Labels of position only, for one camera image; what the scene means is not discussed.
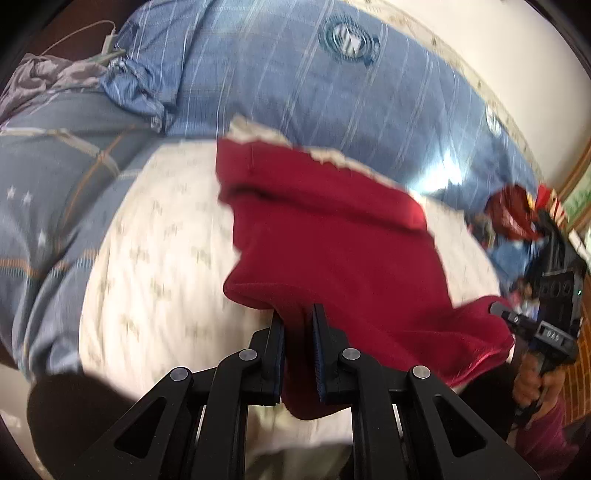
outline human hand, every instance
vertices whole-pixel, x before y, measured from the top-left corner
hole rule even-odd
[[[513,399],[517,404],[526,408],[540,397],[540,388],[547,388],[542,406],[533,416],[537,420],[546,415],[556,406],[558,395],[564,386],[564,371],[556,369],[540,378],[537,372],[538,359],[531,353],[526,353],[519,366],[519,372],[513,384]]]

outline metal pin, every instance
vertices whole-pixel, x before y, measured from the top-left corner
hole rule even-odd
[[[426,378],[429,378],[431,371],[424,365],[417,365],[413,368],[413,375],[421,380],[425,380]]]
[[[342,355],[347,360],[357,360],[361,356],[361,352],[356,348],[346,348]]]
[[[252,348],[247,348],[238,354],[240,360],[244,360],[248,362],[250,360],[254,360],[256,358],[256,351]]]
[[[175,382],[180,382],[189,376],[189,372],[186,368],[177,367],[173,371],[170,372],[170,378],[172,378]]]

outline red fabric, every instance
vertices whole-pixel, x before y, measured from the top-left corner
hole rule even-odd
[[[383,365],[424,364],[450,386],[507,357],[513,339],[488,313],[499,299],[452,308],[423,210],[406,193],[260,142],[219,140],[216,171],[242,253],[224,292],[252,308],[275,308],[285,321],[282,398],[296,417],[329,412],[319,403],[307,341],[313,303]]]
[[[520,429],[515,439],[515,451],[538,472],[541,480],[556,480],[567,469],[579,447],[567,443],[562,429],[564,399],[529,429]]]
[[[530,207],[528,193],[519,185],[506,185],[500,192],[491,195],[485,213],[492,226],[509,240],[537,240],[542,235],[535,231],[535,212]]]
[[[538,186],[538,194],[535,197],[535,210],[545,209],[546,205],[550,201],[552,195],[552,189],[548,188],[543,183]]]

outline person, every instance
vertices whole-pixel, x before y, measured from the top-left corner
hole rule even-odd
[[[563,432],[565,373],[561,368],[544,374],[537,372],[537,359],[525,353],[513,384],[512,396],[517,405],[528,407],[546,394],[530,424],[517,431],[515,450],[538,472],[541,480],[555,480],[571,464],[579,447],[567,442]]]

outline blue striped fabric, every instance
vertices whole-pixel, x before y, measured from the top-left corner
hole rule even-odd
[[[0,129],[0,342],[30,381],[80,370],[94,257],[159,139],[94,89],[43,93]]]
[[[457,71],[338,0],[152,0],[118,44],[105,92],[167,135],[218,137],[239,113],[469,212],[537,189]]]

